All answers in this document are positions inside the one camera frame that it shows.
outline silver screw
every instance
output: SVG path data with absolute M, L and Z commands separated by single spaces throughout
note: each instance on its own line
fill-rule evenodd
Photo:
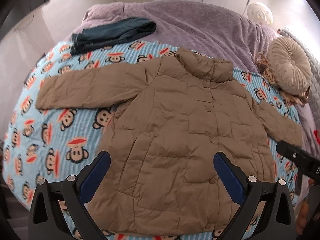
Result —
M 45 183 L 45 179 L 39 179 L 39 181 L 38 181 L 38 184 L 39 185 L 42 185 L 42 184 L 44 184 Z
M 284 179 L 280 179 L 280 180 L 279 180 L 279 184 L 282 185 L 282 186 L 284 186 L 284 185 L 285 185 L 285 180 L 284 180 Z
M 76 179 L 76 176 L 75 175 L 70 175 L 67 180 L 68 181 L 74 181 Z
M 255 176 L 249 176 L 249 181 L 256 182 L 257 178 Z

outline coat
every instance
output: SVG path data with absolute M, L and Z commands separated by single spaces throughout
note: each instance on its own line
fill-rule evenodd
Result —
M 247 175 L 274 182 L 267 134 L 301 146 L 301 129 L 232 76 L 230 61 L 183 47 L 135 65 L 115 63 L 46 79 L 36 108 L 120 104 L 97 153 L 111 167 L 87 209 L 99 228 L 186 235 L 225 227 L 235 214 L 213 168 L 222 151 Z

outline beige pillow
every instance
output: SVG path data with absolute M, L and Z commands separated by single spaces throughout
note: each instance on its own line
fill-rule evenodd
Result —
M 307 55 L 298 43 L 288 37 L 279 37 L 268 48 L 270 69 L 282 90 L 301 95 L 310 86 L 311 68 Z

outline purple blanket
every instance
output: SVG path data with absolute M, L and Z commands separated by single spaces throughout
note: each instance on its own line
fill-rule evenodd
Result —
M 234 11 L 180 0 L 94 5 L 74 33 L 132 16 L 157 24 L 157 30 L 143 38 L 144 41 L 185 46 L 211 57 L 228 59 L 235 67 L 256 73 L 255 54 L 265 53 L 269 43 L 277 37 L 272 29 L 258 26 Z

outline jacket sleeve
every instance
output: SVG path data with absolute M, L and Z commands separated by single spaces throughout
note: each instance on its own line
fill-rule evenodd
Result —
M 135 65 L 113 63 L 47 78 L 38 94 L 36 108 L 102 108 L 125 102 L 151 83 L 161 60 L 157 57 Z
M 246 99 L 255 116 L 261 121 L 267 134 L 278 141 L 302 147 L 301 127 L 294 121 L 282 116 L 273 106 L 265 100 L 260 104 L 254 100 L 246 89 Z

